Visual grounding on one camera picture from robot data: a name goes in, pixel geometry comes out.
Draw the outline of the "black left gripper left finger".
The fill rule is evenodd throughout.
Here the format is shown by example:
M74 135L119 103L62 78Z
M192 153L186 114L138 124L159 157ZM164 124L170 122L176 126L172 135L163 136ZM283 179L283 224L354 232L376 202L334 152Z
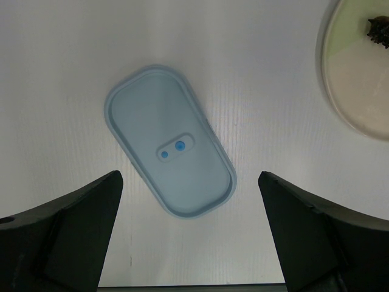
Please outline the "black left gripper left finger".
M115 170L1 218L1 291L97 291L122 190Z

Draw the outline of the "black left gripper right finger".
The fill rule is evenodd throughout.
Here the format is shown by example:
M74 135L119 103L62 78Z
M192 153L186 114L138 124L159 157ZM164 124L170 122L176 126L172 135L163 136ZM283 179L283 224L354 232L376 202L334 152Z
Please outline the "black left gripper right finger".
M388 221L262 172L258 178L288 291L388 291Z

